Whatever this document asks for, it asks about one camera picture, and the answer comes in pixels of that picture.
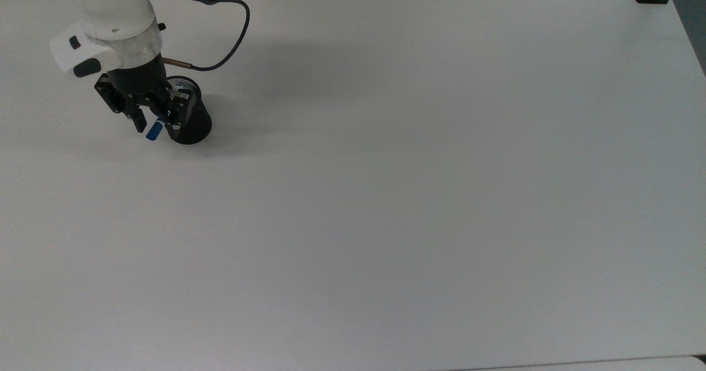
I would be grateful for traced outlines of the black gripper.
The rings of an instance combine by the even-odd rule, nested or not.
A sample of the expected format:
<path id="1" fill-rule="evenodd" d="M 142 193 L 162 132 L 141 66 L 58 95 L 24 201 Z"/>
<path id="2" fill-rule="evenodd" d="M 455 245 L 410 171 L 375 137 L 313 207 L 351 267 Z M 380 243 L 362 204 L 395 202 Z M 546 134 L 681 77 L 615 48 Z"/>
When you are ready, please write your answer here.
<path id="1" fill-rule="evenodd" d="M 109 71 L 98 78 L 94 87 L 109 109 L 124 114 L 138 133 L 144 133 L 147 122 L 135 96 L 151 95 L 152 113 L 170 126 L 186 125 L 194 101 L 193 90 L 169 89 L 162 62 Z"/>

